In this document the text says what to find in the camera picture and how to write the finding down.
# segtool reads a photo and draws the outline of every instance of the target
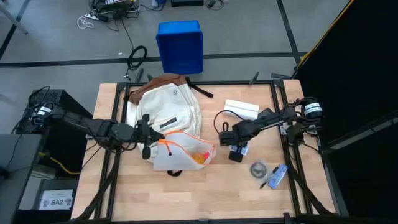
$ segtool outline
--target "gray floor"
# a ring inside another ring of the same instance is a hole
[[[16,15],[24,0],[9,0]],[[94,29],[79,29],[76,20],[88,12],[86,0],[30,0],[21,22],[29,35],[16,30],[0,63],[46,62],[126,58],[131,46],[119,22],[120,32],[93,22]],[[325,33],[348,0],[282,0],[298,51],[309,51]],[[150,1],[141,0],[150,6]],[[220,11],[203,7],[166,6],[162,12],[142,12],[125,20],[135,45],[145,45],[148,56],[159,56],[155,36],[165,21],[199,20],[204,54],[291,52],[276,0],[229,0]],[[11,23],[0,15],[0,44]],[[270,72],[291,75],[293,57],[227,58],[204,61],[204,72],[193,80],[248,80],[257,71],[261,79]],[[162,74],[160,62],[144,63],[145,74]],[[65,89],[93,112],[100,83],[125,82],[126,65],[71,65],[57,67],[0,68],[1,133],[8,133],[21,117],[27,97],[35,88],[50,85]]]

